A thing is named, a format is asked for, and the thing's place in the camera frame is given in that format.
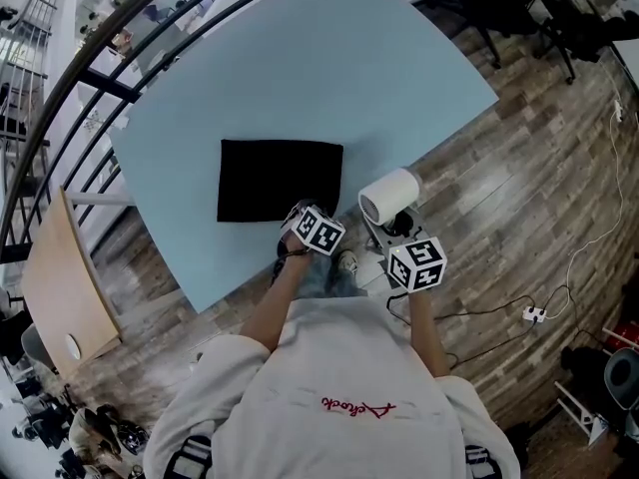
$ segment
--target red object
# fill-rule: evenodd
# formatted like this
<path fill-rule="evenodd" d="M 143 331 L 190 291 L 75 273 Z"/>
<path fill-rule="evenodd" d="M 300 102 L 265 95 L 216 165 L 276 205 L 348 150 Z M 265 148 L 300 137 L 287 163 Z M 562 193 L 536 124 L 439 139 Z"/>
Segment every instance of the red object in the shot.
<path fill-rule="evenodd" d="M 639 325 L 637 323 L 629 322 L 618 324 L 612 331 L 615 332 L 617 335 L 620 335 L 621 337 L 639 344 Z M 606 347 L 614 349 L 616 351 L 618 349 L 623 349 L 624 347 L 630 346 L 626 342 L 623 342 L 611 335 L 606 340 Z"/>

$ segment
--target white cylindrical device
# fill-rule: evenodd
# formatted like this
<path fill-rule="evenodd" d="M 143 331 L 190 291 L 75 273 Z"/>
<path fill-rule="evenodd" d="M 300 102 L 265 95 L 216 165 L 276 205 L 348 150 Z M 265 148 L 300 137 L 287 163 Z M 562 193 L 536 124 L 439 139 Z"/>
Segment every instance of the white cylindrical device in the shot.
<path fill-rule="evenodd" d="M 359 207 L 376 226 L 392 220 L 419 197 L 421 179 L 408 169 L 396 169 L 359 191 Z"/>

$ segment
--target white sweatshirt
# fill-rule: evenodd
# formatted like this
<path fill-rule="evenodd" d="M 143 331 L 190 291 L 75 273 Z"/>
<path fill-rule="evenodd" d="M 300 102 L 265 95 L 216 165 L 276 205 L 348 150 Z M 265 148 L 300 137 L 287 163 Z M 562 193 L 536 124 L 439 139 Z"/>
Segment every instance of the white sweatshirt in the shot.
<path fill-rule="evenodd" d="M 389 318 L 365 297 L 301 299 L 273 354 L 214 338 L 153 430 L 146 477 L 204 435 L 207 479 L 519 478 L 472 385 L 434 379 Z"/>

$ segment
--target light blue table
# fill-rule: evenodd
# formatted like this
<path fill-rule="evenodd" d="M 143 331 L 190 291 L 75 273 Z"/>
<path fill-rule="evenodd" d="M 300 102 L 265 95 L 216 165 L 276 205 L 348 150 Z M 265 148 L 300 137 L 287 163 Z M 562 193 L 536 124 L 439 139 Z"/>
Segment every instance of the light blue table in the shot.
<path fill-rule="evenodd" d="M 261 0 L 162 75 L 114 148 L 158 250 L 202 311 L 276 258 L 278 223 L 216 222 L 220 139 L 343 144 L 341 214 L 496 99 L 403 0 Z"/>

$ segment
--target black cable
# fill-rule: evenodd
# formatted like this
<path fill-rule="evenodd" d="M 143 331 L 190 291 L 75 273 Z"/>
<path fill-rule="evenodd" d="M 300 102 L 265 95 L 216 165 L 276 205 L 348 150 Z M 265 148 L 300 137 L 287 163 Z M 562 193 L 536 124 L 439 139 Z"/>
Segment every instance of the black cable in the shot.
<path fill-rule="evenodd" d="M 390 312 L 390 315 L 396 317 L 397 319 L 399 319 L 400 321 L 403 321 L 404 324 L 406 324 L 407 326 L 410 326 L 410 321 L 408 321 L 407 319 L 405 319 L 404 317 L 402 317 L 401 315 L 397 314 L 396 312 L 394 312 L 391 308 L 390 308 L 390 303 L 394 300 L 394 299 L 401 299 L 404 298 L 405 296 L 407 296 L 408 293 L 407 292 L 403 292 L 400 294 L 396 294 L 394 296 L 390 296 L 388 298 L 388 300 L 386 301 L 386 309 L 388 310 L 388 312 Z M 507 303 L 497 307 L 497 308 L 492 308 L 491 310 L 484 310 L 481 312 L 458 312 L 456 314 L 447 314 L 447 315 L 441 315 L 436 317 L 434 320 L 438 321 L 441 319 L 447 319 L 449 317 L 458 317 L 458 316 L 463 316 L 463 315 L 485 315 L 485 314 L 492 314 L 494 312 L 496 312 L 497 310 L 501 310 L 502 308 L 506 308 L 508 305 L 511 305 L 513 303 L 516 303 L 517 301 L 520 301 L 522 299 L 528 299 L 532 302 L 532 306 L 536 307 L 537 304 L 535 303 L 535 300 L 532 298 L 532 296 L 528 296 L 527 294 L 524 294 L 522 296 L 519 296 L 518 298 L 512 299 L 510 301 L 508 301 Z M 471 356 L 469 358 L 465 358 L 464 360 L 460 360 L 459 356 L 457 356 L 455 353 L 450 353 L 448 351 L 446 351 L 446 355 L 450 355 L 453 356 L 455 358 L 455 363 L 453 365 L 450 366 L 450 370 L 454 369 L 455 367 L 457 367 L 458 365 L 461 365 L 462 363 L 466 363 L 469 362 L 471 360 L 474 360 L 475 358 L 478 358 L 480 356 L 485 355 L 486 353 L 490 353 L 490 351 L 494 351 L 495 349 L 497 349 L 498 347 L 504 346 L 506 344 L 508 344 L 508 342 L 512 342 L 513 340 L 516 340 L 520 337 L 523 337 L 524 335 L 526 335 L 530 330 L 532 330 L 532 328 L 534 327 L 534 325 L 537 324 L 536 319 L 533 321 L 532 325 L 523 333 L 515 336 L 515 337 L 511 337 L 508 340 L 505 340 L 504 342 L 497 344 L 496 346 L 491 347 L 490 349 L 486 349 L 485 351 L 482 351 L 481 353 L 477 353 L 474 356 Z"/>
<path fill-rule="evenodd" d="M 546 308 L 548 307 L 548 304 L 550 303 L 550 300 L 552 300 L 553 296 L 559 292 L 559 289 L 561 288 L 565 288 L 568 290 L 568 298 L 570 299 L 570 301 L 572 302 L 572 306 L 573 306 L 573 313 L 575 316 L 575 328 L 577 329 L 577 333 L 575 333 L 574 337 L 572 337 L 572 339 L 570 340 L 570 342 L 568 342 L 568 345 L 572 344 L 572 342 L 579 336 L 580 333 L 586 333 L 587 335 L 590 336 L 590 338 L 592 338 L 593 340 L 595 340 L 597 343 L 599 343 L 601 346 L 604 345 L 604 343 L 599 340 L 595 335 L 593 335 L 592 333 L 590 333 L 588 330 L 585 330 L 583 328 L 581 328 L 579 326 L 579 312 L 577 310 L 577 302 L 575 301 L 575 298 L 572 297 L 572 291 L 570 290 L 570 287 L 568 287 L 567 284 L 562 283 L 561 285 L 559 285 L 557 288 L 555 288 L 554 291 L 552 291 L 552 294 L 550 294 L 550 297 L 548 298 L 548 301 L 545 302 L 545 304 L 542 307 L 542 310 L 546 310 Z"/>
<path fill-rule="evenodd" d="M 494 312 L 497 312 L 498 310 L 501 310 L 502 308 L 506 308 L 508 305 L 512 305 L 513 303 L 516 303 L 517 301 L 521 301 L 522 299 L 528 299 L 532 302 L 532 306 L 535 307 L 537 306 L 535 303 L 535 300 L 532 298 L 532 296 L 528 296 L 527 294 L 524 294 L 522 296 L 519 296 L 518 298 L 512 299 L 510 301 L 508 301 L 507 303 L 497 307 L 497 308 L 492 308 L 491 310 L 483 310 L 483 311 L 479 311 L 479 312 L 457 312 L 455 314 L 446 314 L 446 315 L 439 315 L 438 317 L 435 318 L 435 321 L 441 321 L 442 319 L 448 319 L 449 317 L 457 317 L 457 316 L 461 316 L 461 315 L 485 315 L 485 314 L 492 314 Z"/>
<path fill-rule="evenodd" d="M 492 346 L 489 349 L 486 349 L 485 351 L 482 351 L 481 353 L 477 353 L 476 355 L 470 356 L 468 358 L 465 358 L 461 361 L 457 361 L 457 363 L 455 363 L 452 367 L 450 367 L 450 369 L 454 369 L 455 367 L 461 365 L 462 363 L 467 363 L 470 362 L 471 360 L 474 360 L 475 358 L 479 358 L 480 356 L 483 356 L 487 353 L 490 353 L 490 351 L 494 351 L 495 349 L 501 347 L 501 346 L 505 346 L 506 344 L 512 342 L 513 340 L 517 340 L 521 337 L 523 337 L 524 335 L 527 335 L 528 333 L 530 333 L 530 331 L 535 327 L 535 325 L 537 324 L 537 321 L 533 321 L 532 324 L 528 327 L 528 329 L 522 333 L 520 333 L 519 335 L 515 335 L 514 337 L 510 337 L 508 340 L 504 340 L 503 342 L 501 342 L 500 344 L 497 344 L 496 346 Z"/>
<path fill-rule="evenodd" d="M 446 351 L 446 354 L 447 354 L 448 356 L 453 356 L 453 357 L 455 358 L 455 363 L 453 363 L 453 364 L 450 366 L 450 369 L 452 370 L 452 369 L 454 369 L 454 368 L 457 366 L 457 364 L 459 363 L 459 357 L 458 357 L 456 354 L 454 354 L 454 353 L 450 353 L 450 352 L 448 352 L 448 351 Z"/>

